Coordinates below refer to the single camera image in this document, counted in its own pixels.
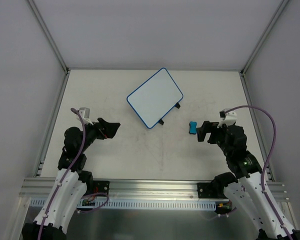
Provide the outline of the blue framed whiteboard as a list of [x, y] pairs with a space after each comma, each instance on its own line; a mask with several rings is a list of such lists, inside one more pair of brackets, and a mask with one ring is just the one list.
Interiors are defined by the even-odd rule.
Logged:
[[183, 98], [184, 94], [169, 71], [162, 67], [131, 92], [126, 101], [143, 124], [152, 129], [156, 124], [163, 125], [163, 118], [173, 108], [179, 108]]

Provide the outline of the blue whiteboard eraser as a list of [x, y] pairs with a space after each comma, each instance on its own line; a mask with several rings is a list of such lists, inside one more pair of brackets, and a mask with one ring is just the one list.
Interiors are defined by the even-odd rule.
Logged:
[[189, 131], [188, 133], [190, 135], [196, 135], [197, 134], [197, 122], [196, 121], [190, 121], [189, 122]]

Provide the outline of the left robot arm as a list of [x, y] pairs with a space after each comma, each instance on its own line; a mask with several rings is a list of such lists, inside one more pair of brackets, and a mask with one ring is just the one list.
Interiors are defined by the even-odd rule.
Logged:
[[81, 121], [82, 129], [70, 127], [64, 132], [64, 146], [58, 161], [57, 176], [39, 214], [25, 223], [21, 234], [25, 240], [65, 240], [70, 220], [84, 195], [94, 191], [93, 174], [84, 170], [84, 152], [95, 140], [112, 139], [119, 122]]

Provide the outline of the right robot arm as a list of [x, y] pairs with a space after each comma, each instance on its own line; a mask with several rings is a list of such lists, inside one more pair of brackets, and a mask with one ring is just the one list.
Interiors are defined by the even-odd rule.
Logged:
[[300, 230], [282, 212], [255, 156], [247, 150], [247, 136], [241, 126], [219, 126], [204, 121], [196, 129], [197, 140], [216, 144], [225, 155], [229, 172], [215, 176], [207, 187], [209, 193], [228, 198], [237, 211], [249, 217], [259, 240], [300, 240]]

